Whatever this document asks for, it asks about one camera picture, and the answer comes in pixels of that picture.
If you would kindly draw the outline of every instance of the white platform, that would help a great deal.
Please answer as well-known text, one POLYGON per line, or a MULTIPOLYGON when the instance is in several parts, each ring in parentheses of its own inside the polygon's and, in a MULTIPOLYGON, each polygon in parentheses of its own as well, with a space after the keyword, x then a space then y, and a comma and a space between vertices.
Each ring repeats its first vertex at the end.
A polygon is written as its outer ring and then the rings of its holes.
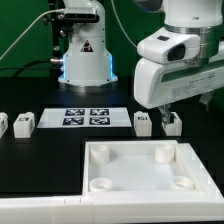
POLYGON ((0 200, 4 224, 218 220, 223 196, 191 146, 176 141, 87 142, 82 195, 0 200))

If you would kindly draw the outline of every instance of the black tabletop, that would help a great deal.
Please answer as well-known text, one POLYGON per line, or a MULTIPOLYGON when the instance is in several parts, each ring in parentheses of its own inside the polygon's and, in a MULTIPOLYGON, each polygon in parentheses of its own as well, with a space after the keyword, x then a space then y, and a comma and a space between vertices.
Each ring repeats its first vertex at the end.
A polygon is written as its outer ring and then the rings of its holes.
POLYGON ((166 137, 158 109, 146 110, 133 98, 133 78, 120 78, 117 88, 81 95, 59 89, 50 78, 1 78, 0 112, 9 116, 9 129, 0 139, 0 197, 80 195, 86 141, 177 140, 190 143, 224 195, 224 112, 211 102, 209 110, 193 97, 172 104, 183 121, 181 137, 166 137), (30 139, 15 139, 18 114, 33 112, 36 124, 45 108, 127 107, 133 114, 148 112, 152 137, 137 138, 133 127, 37 129, 30 139))

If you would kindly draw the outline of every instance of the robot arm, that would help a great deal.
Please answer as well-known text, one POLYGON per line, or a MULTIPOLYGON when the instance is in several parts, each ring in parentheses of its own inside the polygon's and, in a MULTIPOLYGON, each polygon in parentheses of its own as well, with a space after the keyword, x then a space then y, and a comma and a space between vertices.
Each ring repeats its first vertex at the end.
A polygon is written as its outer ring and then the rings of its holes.
POLYGON ((224 86, 224 68, 217 62, 224 59, 222 0, 135 2, 145 11, 166 14, 165 27, 138 45, 143 58, 136 67, 134 94, 141 105, 150 109, 224 86))
POLYGON ((105 46, 103 6, 96 0, 64 0, 64 4, 60 33, 68 34, 69 49, 58 60, 63 63, 60 87, 82 93, 110 88, 117 77, 112 73, 112 56, 105 46))

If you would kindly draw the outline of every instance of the small white cube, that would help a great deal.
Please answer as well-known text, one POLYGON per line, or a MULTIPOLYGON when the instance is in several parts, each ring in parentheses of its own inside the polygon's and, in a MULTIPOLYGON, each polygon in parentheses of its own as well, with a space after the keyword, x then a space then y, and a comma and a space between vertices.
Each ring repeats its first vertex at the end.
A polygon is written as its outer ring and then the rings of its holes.
POLYGON ((34 114, 31 112, 20 114, 13 127, 15 138, 30 138, 35 127, 34 114))
POLYGON ((148 113, 136 112, 134 114, 134 127, 137 137, 152 136, 152 121, 148 113))
POLYGON ((0 138, 8 128, 8 116, 5 113, 0 113, 0 138))
POLYGON ((181 136, 182 134, 182 121, 177 113, 172 112, 174 115, 174 123, 164 124, 162 122, 163 129, 167 136, 181 136))

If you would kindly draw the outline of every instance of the warning label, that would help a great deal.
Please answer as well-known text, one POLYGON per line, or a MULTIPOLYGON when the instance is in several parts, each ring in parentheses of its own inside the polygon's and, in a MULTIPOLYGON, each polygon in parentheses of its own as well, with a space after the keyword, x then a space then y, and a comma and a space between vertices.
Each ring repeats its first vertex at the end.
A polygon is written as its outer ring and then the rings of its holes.
POLYGON ((93 52, 93 48, 91 47, 88 40, 85 42, 81 52, 93 52))

